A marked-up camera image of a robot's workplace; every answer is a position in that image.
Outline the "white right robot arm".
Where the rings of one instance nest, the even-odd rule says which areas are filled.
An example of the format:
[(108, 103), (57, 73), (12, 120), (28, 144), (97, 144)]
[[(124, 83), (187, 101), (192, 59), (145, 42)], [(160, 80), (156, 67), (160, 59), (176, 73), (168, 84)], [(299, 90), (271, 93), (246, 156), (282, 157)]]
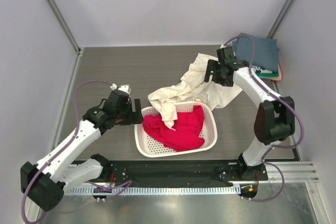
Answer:
[(205, 82), (224, 87), (240, 87), (257, 107), (255, 137), (240, 154), (236, 172), (243, 180), (252, 180), (271, 150), (295, 132), (294, 100), (282, 97), (250, 70), (248, 63), (238, 60), (232, 46), (217, 49), (217, 59), (207, 63)]

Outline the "white perforated plastic basket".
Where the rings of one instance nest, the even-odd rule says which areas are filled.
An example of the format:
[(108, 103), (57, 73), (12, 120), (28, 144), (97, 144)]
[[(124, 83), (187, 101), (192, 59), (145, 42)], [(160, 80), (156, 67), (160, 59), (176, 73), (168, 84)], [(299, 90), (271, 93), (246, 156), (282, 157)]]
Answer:
[(166, 127), (152, 106), (142, 109), (144, 123), (134, 127), (138, 151), (149, 158), (190, 154), (211, 149), (217, 142), (217, 127), (211, 109), (199, 102), (175, 104), (177, 120)]

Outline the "cream white t shirt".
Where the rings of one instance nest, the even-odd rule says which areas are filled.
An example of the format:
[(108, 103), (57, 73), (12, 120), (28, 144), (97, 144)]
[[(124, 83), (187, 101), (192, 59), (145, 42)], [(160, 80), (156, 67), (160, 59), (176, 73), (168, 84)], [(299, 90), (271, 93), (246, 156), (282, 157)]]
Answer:
[(189, 65), (188, 71), (180, 78), (180, 83), (159, 88), (148, 95), (148, 101), (160, 113), (164, 125), (169, 129), (177, 120), (176, 103), (196, 101), (206, 104), (211, 110), (221, 109), (242, 92), (237, 85), (224, 87), (214, 82), (205, 82), (205, 71), (209, 60), (218, 59), (214, 56), (198, 54), (195, 61)]

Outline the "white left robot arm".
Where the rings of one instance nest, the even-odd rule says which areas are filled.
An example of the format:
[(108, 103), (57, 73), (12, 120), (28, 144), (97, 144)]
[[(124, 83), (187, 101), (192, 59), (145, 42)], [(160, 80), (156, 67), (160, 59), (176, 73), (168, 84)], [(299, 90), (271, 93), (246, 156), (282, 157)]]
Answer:
[(75, 168), (69, 165), (91, 143), (116, 125), (141, 124), (140, 99), (131, 100), (126, 86), (111, 91), (107, 99), (86, 111), (78, 125), (52, 152), (36, 164), (20, 169), (21, 191), (43, 211), (54, 209), (71, 189), (97, 179), (106, 182), (112, 163), (100, 154), (92, 155)]

